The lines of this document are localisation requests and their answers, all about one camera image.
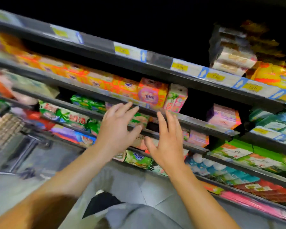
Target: right hand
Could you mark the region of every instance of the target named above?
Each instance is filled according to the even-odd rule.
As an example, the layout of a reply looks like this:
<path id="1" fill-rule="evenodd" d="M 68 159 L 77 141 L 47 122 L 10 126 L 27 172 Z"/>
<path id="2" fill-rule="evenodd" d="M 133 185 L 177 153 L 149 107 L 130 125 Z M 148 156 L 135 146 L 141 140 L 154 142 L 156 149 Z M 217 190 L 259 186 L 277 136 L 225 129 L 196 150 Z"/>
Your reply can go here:
<path id="1" fill-rule="evenodd" d="M 157 112 L 160 132 L 158 147 L 147 136 L 144 138 L 144 141 L 153 159 L 170 175 L 174 172 L 174 169 L 184 166 L 183 134 L 178 118 L 168 111 L 165 114 L 168 128 L 161 112 Z"/>

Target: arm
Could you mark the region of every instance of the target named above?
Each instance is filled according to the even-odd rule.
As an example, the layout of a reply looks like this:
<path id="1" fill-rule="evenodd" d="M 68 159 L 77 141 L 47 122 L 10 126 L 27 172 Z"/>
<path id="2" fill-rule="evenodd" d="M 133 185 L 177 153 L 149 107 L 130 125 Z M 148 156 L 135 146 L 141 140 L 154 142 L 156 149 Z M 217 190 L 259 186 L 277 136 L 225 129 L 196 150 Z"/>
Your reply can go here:
<path id="1" fill-rule="evenodd" d="M 135 107 L 129 110 L 131 105 L 117 104 L 111 107 L 104 115 L 95 144 L 1 215 L 0 229 L 58 228 L 92 178 L 140 134 L 141 125 L 131 132 L 127 131 L 128 122 L 139 109 Z"/>
<path id="2" fill-rule="evenodd" d="M 191 169 L 185 165 L 183 135 L 177 117 L 166 111 L 168 128 L 163 115 L 158 112 L 160 140 L 155 147 L 150 138 L 145 138 L 153 159 L 167 173 L 181 197 L 195 228 L 240 229 L 229 214 L 200 184 Z"/>

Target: forearm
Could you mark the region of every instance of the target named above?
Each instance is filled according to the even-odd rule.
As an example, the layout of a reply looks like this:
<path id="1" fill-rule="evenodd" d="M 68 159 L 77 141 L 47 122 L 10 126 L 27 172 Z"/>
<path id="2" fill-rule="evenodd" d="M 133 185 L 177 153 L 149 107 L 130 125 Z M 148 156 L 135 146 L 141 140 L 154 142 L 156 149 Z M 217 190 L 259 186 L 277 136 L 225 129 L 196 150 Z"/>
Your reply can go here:
<path id="1" fill-rule="evenodd" d="M 237 223 L 200 184 L 191 169 L 183 165 L 174 169 L 170 180 L 181 197 L 189 216 L 198 229 L 239 229 Z"/>
<path id="2" fill-rule="evenodd" d="M 108 162 L 98 147 L 90 147 L 39 189 L 0 216 L 0 228 L 56 229 L 92 178 Z"/>

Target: left hand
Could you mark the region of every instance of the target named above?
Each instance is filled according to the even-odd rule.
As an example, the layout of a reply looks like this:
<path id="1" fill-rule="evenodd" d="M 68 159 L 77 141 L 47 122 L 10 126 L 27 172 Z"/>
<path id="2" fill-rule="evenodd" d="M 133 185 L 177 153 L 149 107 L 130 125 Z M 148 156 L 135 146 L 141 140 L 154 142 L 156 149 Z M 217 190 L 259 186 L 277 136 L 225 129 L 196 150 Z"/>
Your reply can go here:
<path id="1" fill-rule="evenodd" d="M 99 134 L 94 147 L 112 159 L 118 153 L 126 150 L 141 133 L 142 125 L 137 125 L 131 132 L 127 130 L 129 121 L 139 110 L 136 106 L 130 109 L 132 103 L 116 104 L 104 115 Z"/>

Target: hand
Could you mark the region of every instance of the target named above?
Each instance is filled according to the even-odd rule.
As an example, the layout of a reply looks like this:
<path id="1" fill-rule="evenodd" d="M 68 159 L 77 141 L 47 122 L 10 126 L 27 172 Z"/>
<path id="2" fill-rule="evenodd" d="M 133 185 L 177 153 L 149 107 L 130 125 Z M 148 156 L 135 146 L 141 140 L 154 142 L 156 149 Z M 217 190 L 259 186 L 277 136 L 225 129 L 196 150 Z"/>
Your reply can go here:
<path id="1" fill-rule="evenodd" d="M 129 121 L 139 110 L 139 107 L 129 110 L 132 103 L 116 104 L 104 115 L 94 148 L 98 148 L 111 160 L 118 153 L 126 150 L 138 137 L 142 125 L 137 125 L 131 132 L 127 130 Z"/>
<path id="2" fill-rule="evenodd" d="M 149 137 L 145 137 L 144 141 L 153 159 L 170 176 L 174 169 L 179 169 L 180 166 L 184 165 L 183 134 L 175 115 L 166 111 L 168 128 L 161 112 L 157 112 L 157 116 L 160 131 L 158 147 L 153 144 Z"/>

